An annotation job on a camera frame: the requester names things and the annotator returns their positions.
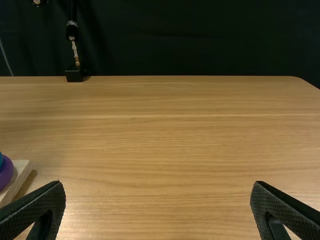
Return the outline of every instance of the wood grain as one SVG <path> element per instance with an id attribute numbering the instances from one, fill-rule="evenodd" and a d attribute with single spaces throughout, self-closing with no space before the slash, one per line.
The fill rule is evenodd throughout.
<path id="1" fill-rule="evenodd" d="M 320 94 L 296 77 L 0 78 L 0 146 L 59 179 L 57 239 L 259 239 L 257 180 L 320 209 Z"/>
<path id="2" fill-rule="evenodd" d="M 13 160 L 13 176 L 9 184 L 0 191 L 0 208 L 11 203 L 32 170 L 29 160 Z"/>

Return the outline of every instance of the wooden block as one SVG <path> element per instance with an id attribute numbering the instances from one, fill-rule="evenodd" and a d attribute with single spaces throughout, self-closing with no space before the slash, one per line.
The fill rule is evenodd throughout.
<path id="1" fill-rule="evenodd" d="M 11 203 L 32 170 L 29 160 L 13 160 L 13 176 L 9 184 L 0 191 L 0 208 Z"/>

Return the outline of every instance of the stacking ring toy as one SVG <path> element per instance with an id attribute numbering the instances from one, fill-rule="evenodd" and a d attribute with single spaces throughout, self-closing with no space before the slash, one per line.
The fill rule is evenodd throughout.
<path id="1" fill-rule="evenodd" d="M 14 164 L 5 155 L 2 155 L 2 164 L 0 166 L 0 191 L 10 182 L 14 174 Z"/>
<path id="2" fill-rule="evenodd" d="M 2 153 L 0 152 L 0 168 L 1 168 L 1 165 L 2 165 L 2 161 L 3 161 L 3 157 L 2 157 Z"/>

